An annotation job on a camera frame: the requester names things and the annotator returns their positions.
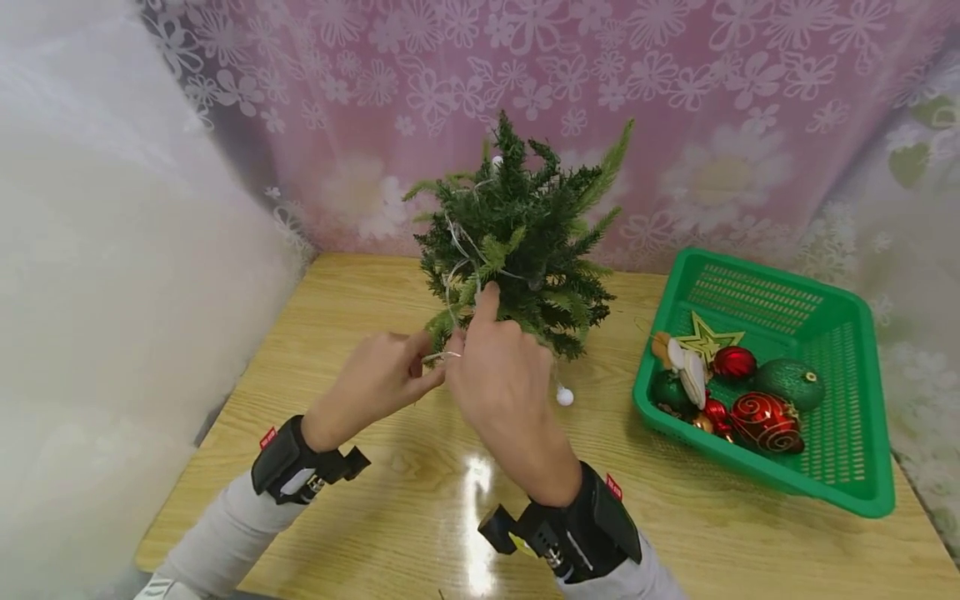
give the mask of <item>red ornament ball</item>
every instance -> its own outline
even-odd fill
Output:
[[[704,416],[710,419],[713,424],[713,432],[718,435],[726,435],[731,431],[730,414],[727,407],[720,400],[707,396],[707,404],[704,405]]]
[[[804,451],[797,411],[789,402],[763,392],[748,392],[730,408],[730,424],[747,441],[768,452]]]
[[[713,374],[728,381],[741,381],[754,376],[756,358],[741,346],[720,348],[713,356]]]

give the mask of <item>plastic basket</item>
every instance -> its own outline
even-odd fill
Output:
[[[651,334],[693,333],[696,311],[716,332],[744,331],[759,364],[798,358],[823,377],[824,402],[801,415],[805,450],[758,454],[663,413],[648,398],[661,369],[650,340],[640,360],[634,404],[653,429],[781,492],[820,498],[860,516],[893,512],[894,483],[870,308],[858,296],[813,279],[696,249],[680,253]],[[744,390],[711,380],[728,407]]]

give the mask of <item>hand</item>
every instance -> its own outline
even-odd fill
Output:
[[[580,462],[547,403],[553,354],[514,321],[496,321],[500,288],[488,283],[466,333],[446,349],[446,380],[464,420],[504,472],[544,506],[565,507],[581,485]]]
[[[377,333],[357,346],[333,387],[303,416],[303,438],[315,452],[339,447],[368,425],[389,417],[444,383],[444,366],[423,372],[430,334]]]

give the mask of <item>pine branch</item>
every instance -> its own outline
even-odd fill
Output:
[[[420,181],[417,181],[416,183],[414,183],[413,187],[410,188],[410,191],[408,191],[406,194],[403,195],[403,201],[404,201],[404,202],[407,202],[407,201],[409,201],[409,200],[413,200],[413,198],[414,198],[415,196],[417,196],[417,194],[419,194],[420,192],[422,192],[422,191],[424,191],[424,190],[426,190],[426,191],[431,191],[431,192],[433,192],[433,193],[436,194],[436,193],[437,193],[437,190],[438,190],[438,184],[439,184],[439,183],[440,183],[440,182],[437,181],[437,180],[420,180]]]
[[[611,188],[616,174],[620,172],[620,165],[623,164],[623,157],[627,154],[627,147],[630,145],[630,133],[634,130],[634,120],[627,121],[627,126],[623,128],[620,139],[617,140],[600,161],[600,177],[595,179],[590,187],[584,192],[577,202],[580,210],[589,210],[592,206],[600,202],[600,199]]]
[[[501,112],[495,146],[502,161],[496,169],[485,143],[475,173],[421,181],[408,192],[407,199],[429,191],[440,204],[418,218],[429,229],[414,236],[428,288],[449,305],[427,324],[435,349],[444,346],[455,326],[469,325],[478,285],[493,280],[500,286],[499,319],[516,321],[557,356],[584,353],[587,331],[610,314],[614,299],[601,282],[610,271],[584,255],[619,209],[593,227],[583,215],[614,181],[631,126],[600,165],[563,169],[549,146],[524,142]],[[542,159],[539,169],[526,168],[528,152]]]

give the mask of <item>wooden table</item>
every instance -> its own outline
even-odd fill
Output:
[[[574,448],[610,471],[636,523],[693,598],[960,597],[960,576],[897,477],[898,508],[866,520],[757,487],[646,430],[631,402],[665,277],[617,274],[611,315],[588,355],[565,365],[576,393],[557,407]],[[249,468],[271,425],[302,412],[361,338],[410,332],[440,308],[415,260],[322,255],[290,299],[140,543],[154,570],[216,493]],[[364,431],[373,464],[325,489],[277,538],[242,589],[288,600],[559,597],[541,562],[501,557],[476,533],[522,493],[492,463],[440,389]]]

